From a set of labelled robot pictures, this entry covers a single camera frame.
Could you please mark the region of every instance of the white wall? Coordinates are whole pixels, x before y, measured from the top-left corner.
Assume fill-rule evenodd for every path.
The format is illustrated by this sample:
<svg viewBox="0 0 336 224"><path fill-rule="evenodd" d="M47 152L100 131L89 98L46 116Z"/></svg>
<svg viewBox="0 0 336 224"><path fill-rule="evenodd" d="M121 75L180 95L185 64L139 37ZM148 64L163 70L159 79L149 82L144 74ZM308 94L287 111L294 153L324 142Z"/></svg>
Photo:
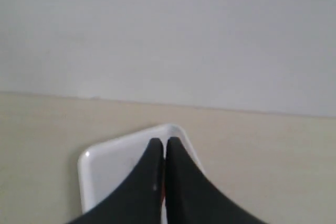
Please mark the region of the white wall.
<svg viewBox="0 0 336 224"><path fill-rule="evenodd" d="M336 115L336 0L0 0L0 90Z"/></svg>

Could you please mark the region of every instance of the beige floor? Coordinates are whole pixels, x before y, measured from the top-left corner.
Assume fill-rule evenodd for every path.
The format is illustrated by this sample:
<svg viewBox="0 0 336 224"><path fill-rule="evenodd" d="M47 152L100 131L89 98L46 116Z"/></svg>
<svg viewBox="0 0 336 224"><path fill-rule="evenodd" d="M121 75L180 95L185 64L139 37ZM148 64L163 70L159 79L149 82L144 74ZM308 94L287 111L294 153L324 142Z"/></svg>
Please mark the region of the beige floor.
<svg viewBox="0 0 336 224"><path fill-rule="evenodd" d="M87 146L149 126L184 127L211 181L271 224L336 223L336 119L0 94L0 223L80 214Z"/></svg>

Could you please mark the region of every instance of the white tray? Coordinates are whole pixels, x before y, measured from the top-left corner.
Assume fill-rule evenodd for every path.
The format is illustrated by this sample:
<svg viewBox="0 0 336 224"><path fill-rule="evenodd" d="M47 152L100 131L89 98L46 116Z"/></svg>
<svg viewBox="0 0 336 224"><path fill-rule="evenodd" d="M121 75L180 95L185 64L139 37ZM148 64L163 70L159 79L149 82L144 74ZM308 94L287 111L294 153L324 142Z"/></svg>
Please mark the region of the white tray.
<svg viewBox="0 0 336 224"><path fill-rule="evenodd" d="M163 124L130 135L95 144L86 149L78 160L79 188L82 211L87 212L105 199L129 175L151 138L158 137L164 146L177 136L190 157L204 171L185 131L174 124ZM162 223L166 223L165 208Z"/></svg>

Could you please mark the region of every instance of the plastic tray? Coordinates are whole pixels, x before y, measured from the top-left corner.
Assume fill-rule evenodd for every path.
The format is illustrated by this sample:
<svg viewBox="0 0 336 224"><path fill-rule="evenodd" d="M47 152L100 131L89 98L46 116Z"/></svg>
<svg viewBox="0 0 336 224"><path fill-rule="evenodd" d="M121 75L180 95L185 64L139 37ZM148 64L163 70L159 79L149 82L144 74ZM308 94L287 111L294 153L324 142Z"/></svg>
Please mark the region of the plastic tray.
<svg viewBox="0 0 336 224"><path fill-rule="evenodd" d="M89 211L120 185L140 159L151 138L160 138L165 147L172 136L181 139L190 157L204 172L185 131L174 124L159 125L95 144L87 148L78 160L82 211ZM164 207L162 215L162 223L166 223Z"/></svg>

